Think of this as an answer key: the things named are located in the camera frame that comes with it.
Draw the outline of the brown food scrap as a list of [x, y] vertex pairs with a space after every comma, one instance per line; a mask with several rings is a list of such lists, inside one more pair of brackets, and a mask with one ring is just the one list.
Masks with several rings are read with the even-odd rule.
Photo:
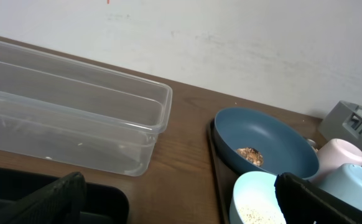
[[255, 148], [239, 148], [236, 150], [236, 152], [255, 166], [261, 167], [264, 164], [264, 158], [262, 154]]

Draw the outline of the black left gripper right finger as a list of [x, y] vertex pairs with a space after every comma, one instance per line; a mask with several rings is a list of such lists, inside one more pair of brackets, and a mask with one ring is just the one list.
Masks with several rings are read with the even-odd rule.
[[287, 224], [362, 224], [361, 210], [294, 174], [278, 175], [274, 186]]

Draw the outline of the dark blue bowl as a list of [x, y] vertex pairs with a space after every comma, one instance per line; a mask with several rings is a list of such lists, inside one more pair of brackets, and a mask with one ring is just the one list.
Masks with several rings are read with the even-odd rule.
[[[257, 110], [225, 108], [213, 120], [213, 141], [223, 162], [238, 174], [290, 172], [301, 179], [317, 175], [319, 161], [305, 138], [282, 121]], [[256, 166], [237, 153], [254, 148], [263, 156]]]

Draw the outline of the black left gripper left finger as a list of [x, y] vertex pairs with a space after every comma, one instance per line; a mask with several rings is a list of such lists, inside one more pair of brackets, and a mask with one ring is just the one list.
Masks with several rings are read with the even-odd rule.
[[73, 172], [0, 209], [0, 224], [80, 223], [86, 182]]

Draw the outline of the white rice pile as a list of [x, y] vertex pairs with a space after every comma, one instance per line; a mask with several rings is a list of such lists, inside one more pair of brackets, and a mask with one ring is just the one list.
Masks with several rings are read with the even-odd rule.
[[286, 224], [283, 214], [274, 209], [264, 210], [245, 205], [237, 211], [245, 224]]

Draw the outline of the light blue small bowl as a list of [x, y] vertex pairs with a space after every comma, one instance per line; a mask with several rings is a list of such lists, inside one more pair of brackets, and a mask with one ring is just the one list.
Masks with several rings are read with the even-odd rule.
[[233, 187], [229, 209], [230, 223], [243, 224], [237, 209], [245, 205], [281, 212], [275, 195], [275, 180], [275, 175], [261, 171], [252, 171], [241, 175]]

